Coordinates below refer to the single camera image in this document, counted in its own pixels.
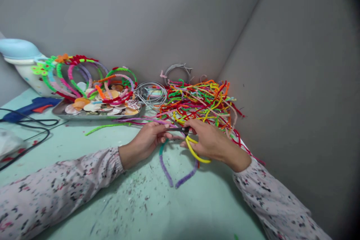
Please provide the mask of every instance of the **blue glue gun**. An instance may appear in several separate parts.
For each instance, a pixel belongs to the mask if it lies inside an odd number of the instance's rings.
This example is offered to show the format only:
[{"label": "blue glue gun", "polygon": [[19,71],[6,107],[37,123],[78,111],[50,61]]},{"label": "blue glue gun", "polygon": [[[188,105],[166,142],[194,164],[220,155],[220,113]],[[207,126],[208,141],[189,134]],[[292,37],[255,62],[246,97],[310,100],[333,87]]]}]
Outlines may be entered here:
[{"label": "blue glue gun", "polygon": [[[55,99],[52,97],[37,97],[32,100],[32,104],[27,105],[25,107],[22,107],[20,109],[17,109],[16,112],[30,115],[33,112],[42,113],[43,110],[45,110],[48,107],[53,107],[57,105],[61,99]],[[10,123],[16,123],[19,122],[21,119],[23,119],[24,116],[17,114],[15,112],[10,112],[7,115],[5,115],[2,119],[2,121],[10,122]]]}]

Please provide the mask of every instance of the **table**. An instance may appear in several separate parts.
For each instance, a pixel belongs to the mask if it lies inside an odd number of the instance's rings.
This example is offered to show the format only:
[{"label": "table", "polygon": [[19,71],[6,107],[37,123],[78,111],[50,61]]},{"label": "table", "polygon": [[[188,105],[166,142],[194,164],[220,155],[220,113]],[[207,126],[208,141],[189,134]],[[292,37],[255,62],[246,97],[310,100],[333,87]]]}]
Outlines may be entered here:
[{"label": "table", "polygon": [[[29,89],[4,108],[17,109],[37,94]],[[36,119],[56,119],[48,109],[32,114]],[[57,161],[74,159],[110,146],[127,144],[137,134],[137,126],[115,126],[84,134],[110,121],[66,122],[52,128],[41,145],[0,172],[5,185]],[[9,123],[18,136],[41,138]],[[187,174],[194,159],[179,143],[168,143],[164,163],[174,182]],[[202,164],[195,176],[179,189],[170,188],[159,163],[159,152],[121,175],[102,189],[73,215],[44,231],[36,239],[266,239],[260,222],[243,201],[240,191],[224,164]]]}]

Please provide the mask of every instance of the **sleeve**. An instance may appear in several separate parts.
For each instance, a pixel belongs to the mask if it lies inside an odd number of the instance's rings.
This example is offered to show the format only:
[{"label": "sleeve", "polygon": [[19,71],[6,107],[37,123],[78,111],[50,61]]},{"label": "sleeve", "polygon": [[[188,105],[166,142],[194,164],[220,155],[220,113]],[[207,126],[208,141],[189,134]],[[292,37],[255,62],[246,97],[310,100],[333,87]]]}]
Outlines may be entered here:
[{"label": "sleeve", "polygon": [[310,211],[255,159],[233,178],[260,218],[268,239],[331,240],[311,218]]},{"label": "sleeve", "polygon": [[31,239],[64,220],[124,169],[118,148],[57,162],[0,189],[0,239]]}]

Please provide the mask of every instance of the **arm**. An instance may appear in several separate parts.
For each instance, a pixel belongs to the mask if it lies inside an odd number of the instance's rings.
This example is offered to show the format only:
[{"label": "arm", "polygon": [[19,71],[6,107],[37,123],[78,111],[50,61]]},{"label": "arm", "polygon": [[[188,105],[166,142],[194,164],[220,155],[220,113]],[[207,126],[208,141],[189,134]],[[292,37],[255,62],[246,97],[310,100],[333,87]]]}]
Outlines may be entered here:
[{"label": "arm", "polygon": [[190,120],[199,136],[193,144],[199,155],[219,160],[234,171],[234,182],[260,218],[268,239],[331,239],[310,217],[310,211],[255,159],[231,142],[218,128]]},{"label": "arm", "polygon": [[255,159],[244,171],[234,172],[233,179],[268,239],[331,239],[310,211]]},{"label": "arm", "polygon": [[0,189],[0,239],[31,239],[67,218],[172,135],[146,124],[127,145],[57,162]]}]

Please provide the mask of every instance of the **coiled wire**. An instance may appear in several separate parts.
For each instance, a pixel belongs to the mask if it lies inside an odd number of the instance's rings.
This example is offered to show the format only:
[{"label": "coiled wire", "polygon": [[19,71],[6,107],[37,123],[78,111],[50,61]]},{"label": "coiled wire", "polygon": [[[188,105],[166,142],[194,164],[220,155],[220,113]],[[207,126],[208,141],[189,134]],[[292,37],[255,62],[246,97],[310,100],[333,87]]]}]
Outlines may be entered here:
[{"label": "coiled wire", "polygon": [[[152,97],[155,91],[161,91],[161,94],[157,97]],[[140,100],[140,103],[145,104],[153,110],[158,110],[157,107],[164,104],[168,98],[168,92],[164,86],[155,81],[140,83],[136,88],[135,95]]]},{"label": "coiled wire", "polygon": [[[186,65],[186,64],[173,64],[173,65],[171,65],[171,66],[165,71],[164,76],[167,77],[168,74],[169,74],[173,69],[175,69],[175,68],[181,68],[181,69],[183,69],[183,70],[185,71],[185,73],[187,74],[187,81],[185,81],[185,83],[190,84],[191,79],[192,79],[192,78],[191,78],[191,75],[190,75],[192,68],[186,67],[185,65]],[[167,80],[167,78],[164,78],[164,84],[165,84],[166,86],[168,86],[168,80]]]}]

